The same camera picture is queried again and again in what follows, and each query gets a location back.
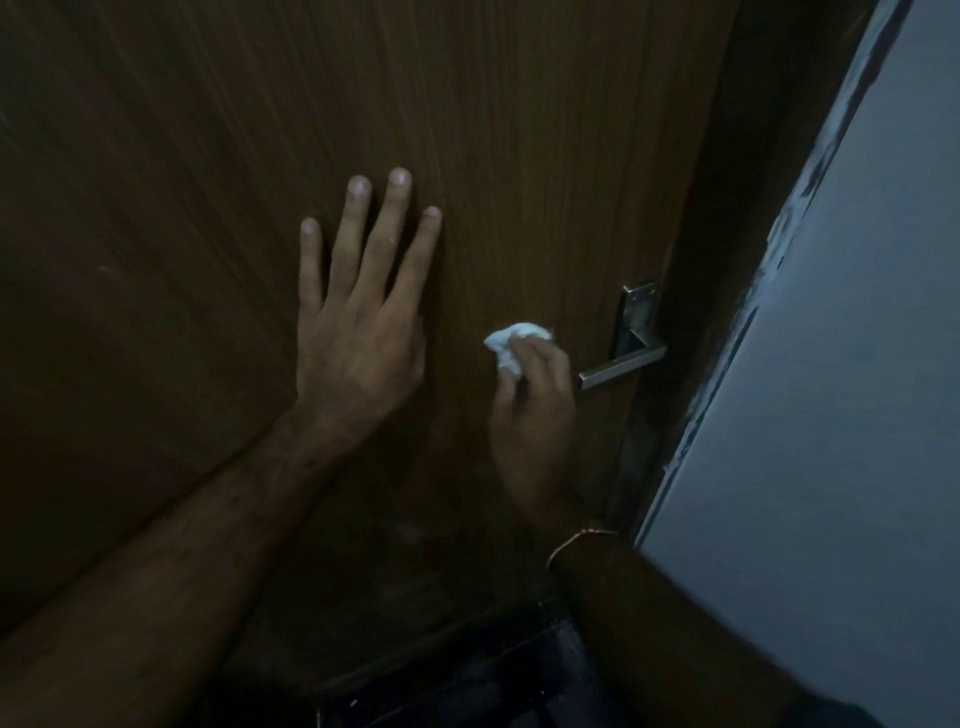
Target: gold bracelet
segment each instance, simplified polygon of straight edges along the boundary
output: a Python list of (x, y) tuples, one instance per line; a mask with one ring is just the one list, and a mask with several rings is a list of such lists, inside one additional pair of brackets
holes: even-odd
[(553, 564), (553, 560), (554, 560), (555, 558), (557, 558), (557, 554), (560, 553), (561, 551), (563, 551), (563, 550), (564, 550), (565, 548), (567, 548), (568, 546), (570, 546), (570, 544), (572, 544), (574, 541), (576, 541), (577, 539), (579, 539), (581, 536), (583, 536), (583, 535), (586, 534), (586, 533), (605, 533), (605, 534), (607, 534), (608, 536), (619, 536), (619, 535), (620, 535), (620, 534), (618, 534), (616, 531), (611, 531), (611, 530), (609, 530), (608, 528), (581, 528), (579, 531), (577, 531), (575, 534), (573, 534), (570, 538), (568, 538), (568, 539), (567, 539), (566, 541), (564, 541), (562, 544), (560, 544), (559, 546), (557, 546), (556, 548), (553, 549), (553, 553), (550, 554), (550, 558), (546, 560), (546, 571), (547, 571), (547, 573), (550, 573), (550, 565)]

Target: metal door handle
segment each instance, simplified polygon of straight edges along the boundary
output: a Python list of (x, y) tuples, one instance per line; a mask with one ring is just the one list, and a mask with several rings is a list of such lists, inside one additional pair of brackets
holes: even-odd
[(663, 359), (666, 344), (651, 329), (656, 293), (655, 283), (624, 286), (612, 360), (581, 372), (581, 390), (595, 387), (615, 376), (625, 375)]

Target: wall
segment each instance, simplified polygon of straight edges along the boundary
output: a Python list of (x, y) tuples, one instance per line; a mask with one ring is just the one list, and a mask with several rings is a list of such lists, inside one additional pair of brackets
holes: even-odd
[(960, 724), (957, 28), (914, 3), (643, 546), (891, 727)]

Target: crumpled tissue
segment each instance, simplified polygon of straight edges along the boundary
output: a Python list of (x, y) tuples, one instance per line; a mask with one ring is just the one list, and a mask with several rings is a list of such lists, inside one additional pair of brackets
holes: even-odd
[(553, 339), (553, 334), (536, 324), (514, 324), (511, 327), (502, 328), (500, 331), (494, 331), (484, 339), (483, 343), (487, 346), (487, 349), (496, 354), (496, 368), (498, 370), (509, 369), (517, 376), (523, 375), (523, 368), (510, 348), (511, 336), (538, 336), (547, 341)]

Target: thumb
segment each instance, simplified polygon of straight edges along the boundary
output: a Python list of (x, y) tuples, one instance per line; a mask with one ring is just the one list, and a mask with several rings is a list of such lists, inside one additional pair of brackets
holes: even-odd
[(509, 369), (499, 370), (496, 373), (496, 393), (493, 395), (491, 416), (494, 425), (506, 424), (513, 417), (515, 396), (516, 375)]

